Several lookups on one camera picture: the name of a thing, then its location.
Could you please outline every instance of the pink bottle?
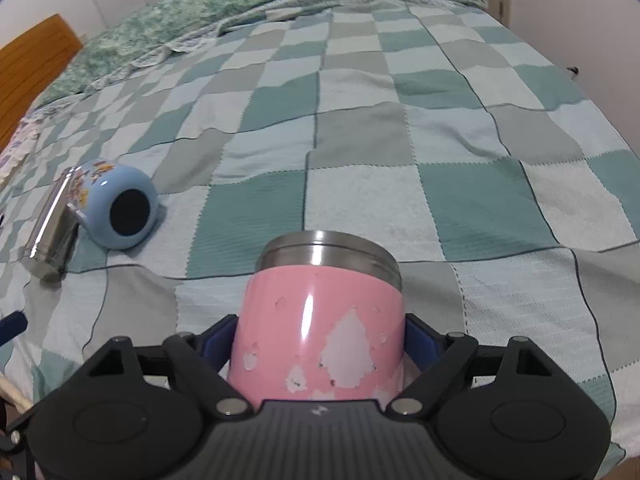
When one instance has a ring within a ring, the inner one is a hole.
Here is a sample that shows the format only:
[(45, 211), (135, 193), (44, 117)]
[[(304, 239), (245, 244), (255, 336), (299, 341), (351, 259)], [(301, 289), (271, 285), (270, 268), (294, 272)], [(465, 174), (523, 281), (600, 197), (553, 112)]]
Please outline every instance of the pink bottle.
[(331, 231), (272, 240), (248, 283), (228, 380), (264, 399), (375, 398), (402, 389), (398, 263), (379, 245)]

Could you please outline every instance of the stainless steel bottle neck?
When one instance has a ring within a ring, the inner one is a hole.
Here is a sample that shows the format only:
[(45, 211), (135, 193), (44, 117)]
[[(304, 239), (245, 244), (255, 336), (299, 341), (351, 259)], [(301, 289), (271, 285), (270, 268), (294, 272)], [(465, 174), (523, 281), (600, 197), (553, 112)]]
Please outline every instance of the stainless steel bottle neck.
[(283, 235), (266, 245), (255, 270), (291, 265), (354, 270), (402, 291), (400, 269), (391, 253), (354, 235), (335, 231), (300, 231)]

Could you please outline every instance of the bed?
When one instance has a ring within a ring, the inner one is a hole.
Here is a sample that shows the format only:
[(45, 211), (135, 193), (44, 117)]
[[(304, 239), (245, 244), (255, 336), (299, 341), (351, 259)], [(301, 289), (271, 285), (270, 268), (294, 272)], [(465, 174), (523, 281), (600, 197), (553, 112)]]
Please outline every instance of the bed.
[[(400, 262), (406, 309), (482, 344), (533, 338), (640, 454), (640, 162), (486, 0), (163, 0), (90, 41), (24, 122), (0, 194), (0, 368), (41, 399), (113, 335), (157, 344), (238, 312), (300, 229)], [(79, 232), (59, 285), (17, 262), (48, 185), (103, 157), (152, 177), (153, 234)]]

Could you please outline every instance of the metal cylinder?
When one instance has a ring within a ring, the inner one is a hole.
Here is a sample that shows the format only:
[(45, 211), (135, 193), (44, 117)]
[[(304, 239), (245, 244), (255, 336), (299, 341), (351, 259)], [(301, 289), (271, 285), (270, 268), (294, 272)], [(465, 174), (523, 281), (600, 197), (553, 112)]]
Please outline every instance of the metal cylinder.
[(48, 282), (60, 279), (78, 232), (78, 221), (66, 206), (75, 169), (67, 168), (50, 187), (20, 255), (21, 263), (31, 274)]
[(368, 274), (402, 291), (396, 259), (379, 245), (359, 236), (336, 231), (300, 231), (267, 244), (255, 265), (256, 272), (271, 267), (315, 265)]

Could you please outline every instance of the ribbed black surface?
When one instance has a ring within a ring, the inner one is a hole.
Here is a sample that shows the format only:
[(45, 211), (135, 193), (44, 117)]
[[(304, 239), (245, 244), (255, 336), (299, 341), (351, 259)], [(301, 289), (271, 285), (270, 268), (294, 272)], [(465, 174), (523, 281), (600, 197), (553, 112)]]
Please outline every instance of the ribbed black surface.
[(463, 480), (418, 424), (384, 417), (372, 401), (265, 403), (220, 424), (180, 480)]

